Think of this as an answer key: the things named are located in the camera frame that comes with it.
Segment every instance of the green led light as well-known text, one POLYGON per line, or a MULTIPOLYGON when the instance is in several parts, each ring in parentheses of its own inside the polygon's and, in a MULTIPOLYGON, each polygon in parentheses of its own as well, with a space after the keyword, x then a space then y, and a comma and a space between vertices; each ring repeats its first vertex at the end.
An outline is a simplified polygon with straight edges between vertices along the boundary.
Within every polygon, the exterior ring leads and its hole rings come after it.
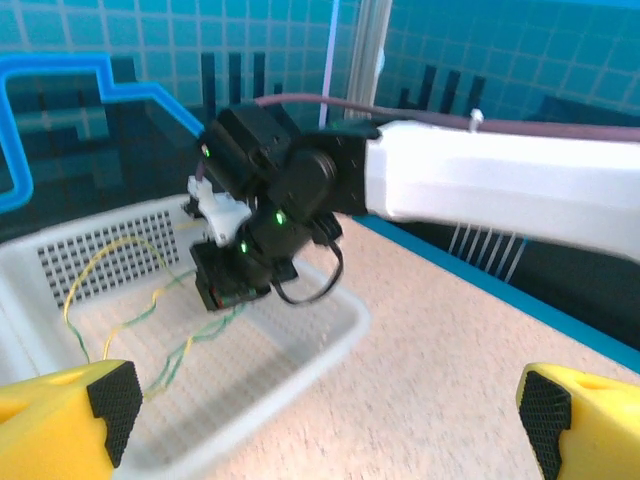
POLYGON ((284 215, 284 213, 282 212, 276 213, 276 222, 278 222, 278 225, 284 225, 284 222, 286 221, 287 221, 287 217, 284 215))

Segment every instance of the black grid pattern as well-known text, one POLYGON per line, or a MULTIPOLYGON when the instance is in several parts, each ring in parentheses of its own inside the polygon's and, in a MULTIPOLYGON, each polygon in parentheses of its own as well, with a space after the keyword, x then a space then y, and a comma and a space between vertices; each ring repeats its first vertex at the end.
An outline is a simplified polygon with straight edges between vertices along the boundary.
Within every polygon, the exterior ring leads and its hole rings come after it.
MULTIPOLYGON (((168 266, 180 261, 168 211, 51 243, 38 249, 38 257, 58 307, 64 305, 73 282, 82 274, 94 255, 123 237, 146 240, 157 249, 168 266)), ((145 245, 123 245, 96 265, 76 291, 74 301, 82 302, 96 297, 161 268, 160 262, 145 245)))

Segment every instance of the blue tiled wall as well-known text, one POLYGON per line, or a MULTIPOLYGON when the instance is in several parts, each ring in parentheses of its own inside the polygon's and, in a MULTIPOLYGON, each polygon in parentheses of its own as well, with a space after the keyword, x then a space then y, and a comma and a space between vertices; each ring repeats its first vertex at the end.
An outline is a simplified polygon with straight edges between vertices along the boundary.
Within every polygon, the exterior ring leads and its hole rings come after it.
POLYGON ((385 105, 397 105, 402 88, 415 102, 433 65, 434 99, 449 71, 462 74, 452 113, 463 113, 475 75, 486 79, 488 117, 575 121, 548 98, 640 115, 638 0, 396 0, 386 57, 385 105))
MULTIPOLYGON (((332 93, 346 94, 359 1, 343 0, 332 93)), ((200 54, 216 54, 216 99, 229 101, 228 54, 243 55, 244 97, 253 92, 254 52, 265 52, 266 92, 319 93, 330 0, 0 1, 0 54, 109 52, 132 57, 140 81, 160 82, 187 106, 202 105, 200 54)), ((318 110, 291 107, 302 123, 318 110)))

